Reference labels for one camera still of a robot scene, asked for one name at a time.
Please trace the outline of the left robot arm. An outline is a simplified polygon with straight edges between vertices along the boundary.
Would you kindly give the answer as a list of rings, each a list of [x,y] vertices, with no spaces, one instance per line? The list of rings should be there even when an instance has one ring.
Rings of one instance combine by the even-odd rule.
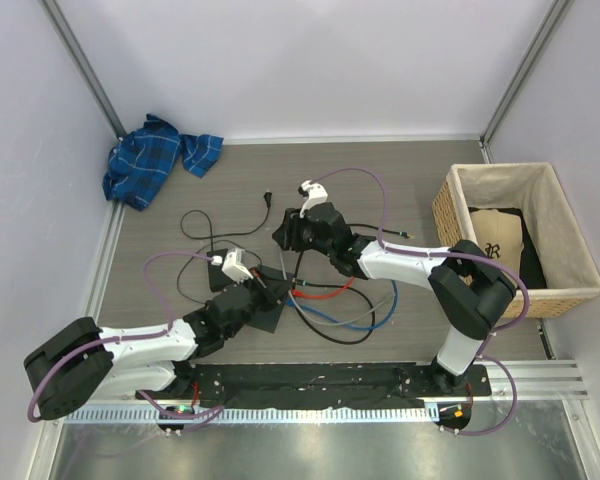
[[[185,397],[193,385],[190,361],[212,355],[254,319],[281,307],[292,285],[254,268],[203,307],[162,325],[112,329],[91,317],[71,322],[23,362],[32,388],[29,421],[65,417],[93,397],[137,391]]]

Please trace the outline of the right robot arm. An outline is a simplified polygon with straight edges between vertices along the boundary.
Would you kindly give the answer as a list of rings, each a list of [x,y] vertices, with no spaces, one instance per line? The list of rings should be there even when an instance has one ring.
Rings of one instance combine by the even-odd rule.
[[[453,247],[409,251],[353,232],[330,202],[305,211],[286,209],[272,239],[283,251],[324,255],[346,277],[432,291],[450,323],[431,371],[433,386],[445,395],[466,385],[467,370],[516,294],[506,273],[469,240]]]

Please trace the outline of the black network switch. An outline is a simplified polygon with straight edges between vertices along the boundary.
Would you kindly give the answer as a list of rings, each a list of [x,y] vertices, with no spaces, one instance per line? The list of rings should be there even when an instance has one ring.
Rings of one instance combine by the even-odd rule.
[[[286,301],[289,299],[289,292],[286,301],[281,305],[264,305],[252,286],[253,279],[254,277],[244,284],[249,294],[246,325],[273,334],[277,329]]]

